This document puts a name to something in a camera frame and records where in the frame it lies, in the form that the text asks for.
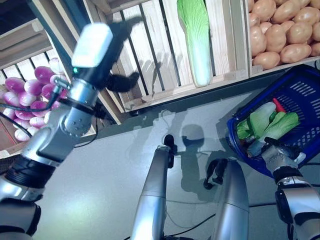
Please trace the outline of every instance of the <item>plastic basket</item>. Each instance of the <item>plastic basket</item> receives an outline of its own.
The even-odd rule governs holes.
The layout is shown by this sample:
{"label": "plastic basket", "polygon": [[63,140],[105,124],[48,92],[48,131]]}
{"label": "plastic basket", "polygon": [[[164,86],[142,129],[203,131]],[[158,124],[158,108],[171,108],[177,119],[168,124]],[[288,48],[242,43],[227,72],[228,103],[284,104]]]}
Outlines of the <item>plastic basket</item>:
{"label": "plastic basket", "polygon": [[280,141],[301,147],[306,154],[305,160],[299,164],[301,166],[320,152],[320,71],[307,65],[293,67],[227,122],[227,140],[231,148],[249,166],[271,178],[273,176],[261,155],[248,157],[237,136],[237,124],[261,105],[272,101],[272,98],[276,98],[287,112],[295,112],[299,116],[301,124],[285,134]]}

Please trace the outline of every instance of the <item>wooden crate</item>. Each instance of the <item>wooden crate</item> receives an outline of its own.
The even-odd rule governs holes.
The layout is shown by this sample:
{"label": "wooden crate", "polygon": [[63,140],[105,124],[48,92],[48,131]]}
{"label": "wooden crate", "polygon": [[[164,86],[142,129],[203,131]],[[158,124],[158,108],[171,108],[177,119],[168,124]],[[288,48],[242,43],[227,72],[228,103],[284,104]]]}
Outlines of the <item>wooden crate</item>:
{"label": "wooden crate", "polygon": [[185,34],[176,0],[83,0],[90,21],[119,22],[134,16],[135,25],[112,71],[139,72],[137,86],[119,94],[125,112],[198,94],[248,78],[244,3],[242,0],[206,0],[215,76],[210,85],[195,87]]}
{"label": "wooden crate", "polygon": [[[66,53],[72,58],[80,36],[80,30],[74,23],[65,2],[63,0],[32,0],[32,2]],[[66,69],[66,72],[71,78],[71,69]],[[98,98],[117,124],[121,124],[128,118],[129,115],[125,113],[122,105],[117,102],[119,96],[115,93],[105,88],[100,91]]]}
{"label": "wooden crate", "polygon": [[256,77],[262,74],[268,74],[272,73],[275,71],[283,70],[283,69],[288,69],[300,64],[305,64],[309,62],[314,62],[317,60],[320,60],[320,56],[314,56],[314,57],[308,57],[306,59],[303,59],[301,61],[295,62],[295,63],[289,63],[289,64],[284,64],[284,65],[279,65],[276,66],[272,69],[269,70],[263,70],[261,65],[252,65],[252,56],[251,56],[251,41],[250,41],[250,25],[249,25],[249,8],[248,8],[248,0],[243,1],[244,3],[244,10],[245,10],[245,29],[246,29],[246,39],[247,39],[247,59],[248,59],[248,69],[249,69],[249,76]]}
{"label": "wooden crate", "polygon": [[[0,49],[0,85],[9,77],[21,78],[24,81],[36,79],[36,67],[49,67],[49,59],[59,58],[38,19],[0,35]],[[26,144],[15,139],[15,131],[12,123],[0,119],[0,159],[19,154]],[[95,133],[91,126],[85,136]]]}

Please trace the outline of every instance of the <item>purple onion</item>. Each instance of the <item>purple onion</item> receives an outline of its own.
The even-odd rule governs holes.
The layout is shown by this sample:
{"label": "purple onion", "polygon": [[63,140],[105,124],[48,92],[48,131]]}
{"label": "purple onion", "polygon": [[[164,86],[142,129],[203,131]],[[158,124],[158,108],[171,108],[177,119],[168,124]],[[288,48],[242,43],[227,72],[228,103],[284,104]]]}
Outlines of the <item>purple onion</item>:
{"label": "purple onion", "polygon": [[19,103],[22,105],[22,106],[25,106],[25,107],[28,107],[30,106],[36,99],[37,97],[36,96],[33,96],[31,95],[30,93],[28,92],[21,92],[19,95]]}
{"label": "purple onion", "polygon": [[3,110],[3,114],[4,115],[6,115],[8,118],[10,118],[10,119],[15,119],[15,117],[16,117],[16,112],[15,112],[15,110],[13,110],[13,109],[11,109],[11,108],[5,108],[4,110]]}
{"label": "purple onion", "polygon": [[55,88],[55,85],[52,85],[52,84],[45,85],[41,90],[41,95],[44,96],[48,100],[51,99],[51,95],[52,95],[54,88]]}
{"label": "purple onion", "polygon": [[15,121],[17,124],[20,124],[20,125],[21,125],[23,128],[25,128],[25,129],[31,127],[31,125],[30,125],[30,123],[29,123],[28,120],[22,120],[22,119],[20,119],[20,118],[15,118],[14,121]]}
{"label": "purple onion", "polygon": [[24,90],[33,96],[39,96],[43,86],[37,79],[32,79],[24,84]]}
{"label": "purple onion", "polygon": [[56,83],[55,83],[55,78],[60,78],[60,79],[62,79],[62,80],[64,80],[64,81],[68,82],[68,79],[67,79],[67,77],[66,77],[64,74],[55,74],[55,75],[52,75],[52,76],[50,77],[50,83],[51,83],[51,84],[56,84]]}
{"label": "purple onion", "polygon": [[8,89],[9,91],[15,94],[19,94],[23,92],[25,90],[24,85],[25,85],[25,82],[21,78],[18,78],[15,76],[8,77],[5,80],[6,89]]}
{"label": "purple onion", "polygon": [[49,65],[50,65],[51,70],[54,73],[56,73],[56,74],[63,74],[64,73],[64,67],[57,57],[52,58],[49,61]]}
{"label": "purple onion", "polygon": [[54,74],[55,73],[49,67],[46,67],[46,66],[38,66],[34,70],[34,75],[35,75],[36,79],[38,79],[39,82],[41,82],[43,84],[50,83],[50,78]]}
{"label": "purple onion", "polygon": [[[31,104],[30,108],[31,109],[44,109],[46,106],[47,106],[47,103],[44,101],[35,101],[34,103]],[[49,112],[49,110],[32,112],[32,114],[35,115],[36,117],[44,117],[47,112]]]}
{"label": "purple onion", "polygon": [[8,91],[3,95],[4,101],[12,106],[20,107],[18,96],[12,91]]}
{"label": "purple onion", "polygon": [[60,107],[60,102],[55,101],[55,102],[52,104],[51,109],[53,110],[53,109],[57,109],[57,108],[59,108],[59,107]]}
{"label": "purple onion", "polygon": [[21,129],[16,130],[14,132],[14,136],[20,142],[25,142],[30,139],[30,137],[27,134],[25,134],[24,131],[22,131]]}
{"label": "purple onion", "polygon": [[30,125],[39,129],[45,125],[45,120],[43,117],[35,116],[30,119]]}
{"label": "purple onion", "polygon": [[48,111],[48,112],[44,115],[44,123],[45,123],[45,124],[48,124],[49,118],[50,118],[50,114],[51,114],[51,111]]}
{"label": "purple onion", "polygon": [[17,118],[22,119],[22,120],[30,120],[34,117],[32,112],[30,112],[30,111],[15,110],[15,115],[17,116]]}
{"label": "purple onion", "polygon": [[68,94],[68,91],[67,91],[66,89],[63,89],[63,90],[61,91],[59,97],[62,98],[62,99],[65,99],[65,98],[67,98],[67,94]]}
{"label": "purple onion", "polygon": [[0,99],[4,97],[6,92],[8,92],[7,88],[3,85],[0,85]]}
{"label": "purple onion", "polygon": [[35,135],[36,132],[38,132],[39,129],[34,126],[31,126],[27,130],[33,136],[33,135]]}

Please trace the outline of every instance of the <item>robotic hand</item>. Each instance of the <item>robotic hand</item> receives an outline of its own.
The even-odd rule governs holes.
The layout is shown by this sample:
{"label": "robotic hand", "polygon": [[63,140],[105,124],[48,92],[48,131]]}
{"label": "robotic hand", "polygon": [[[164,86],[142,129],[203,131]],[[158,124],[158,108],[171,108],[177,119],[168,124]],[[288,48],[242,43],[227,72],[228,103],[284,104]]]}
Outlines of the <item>robotic hand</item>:
{"label": "robotic hand", "polygon": [[62,105],[52,111],[47,126],[33,136],[19,159],[0,176],[0,239],[31,239],[41,215],[35,202],[42,198],[47,181],[90,129],[92,117],[104,117],[96,104],[99,91],[107,87],[127,92],[137,83],[136,72],[125,77],[110,71],[133,25],[140,21],[135,17],[110,25],[90,24],[83,29],[72,58],[71,84],[56,79],[58,86],[68,90],[67,99],[60,100]]}
{"label": "robotic hand", "polygon": [[275,199],[280,219],[294,227],[299,240],[319,240],[320,196],[298,170],[306,155],[272,138],[265,141],[269,145],[261,156],[278,187]]}

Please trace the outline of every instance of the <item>gray floor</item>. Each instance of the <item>gray floor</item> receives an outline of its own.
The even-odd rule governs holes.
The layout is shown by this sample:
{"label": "gray floor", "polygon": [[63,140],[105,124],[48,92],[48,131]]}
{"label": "gray floor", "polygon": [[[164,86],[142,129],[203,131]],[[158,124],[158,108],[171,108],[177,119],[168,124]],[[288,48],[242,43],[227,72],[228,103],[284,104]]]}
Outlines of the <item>gray floor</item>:
{"label": "gray floor", "polygon": [[[234,156],[224,140],[226,122],[262,89],[246,90],[241,94],[237,89],[229,94],[217,92],[203,97],[209,100],[198,97],[197,103],[188,103],[194,100],[190,98],[154,108],[123,126],[104,129],[102,134],[108,132],[108,137],[75,149],[38,202],[42,216],[34,239],[122,240],[129,236],[154,150],[168,133],[175,136],[179,156],[168,171],[165,233],[184,231],[213,214],[219,191],[202,187],[206,166],[215,158]],[[185,146],[182,136],[203,141]],[[319,160],[320,155],[312,161]],[[250,204],[273,202],[273,180],[246,164],[241,166]],[[305,167],[302,172],[313,183],[320,182],[319,168]],[[207,240],[217,220],[183,236]],[[250,210],[249,239],[287,239],[286,225],[279,220],[276,207]]]}

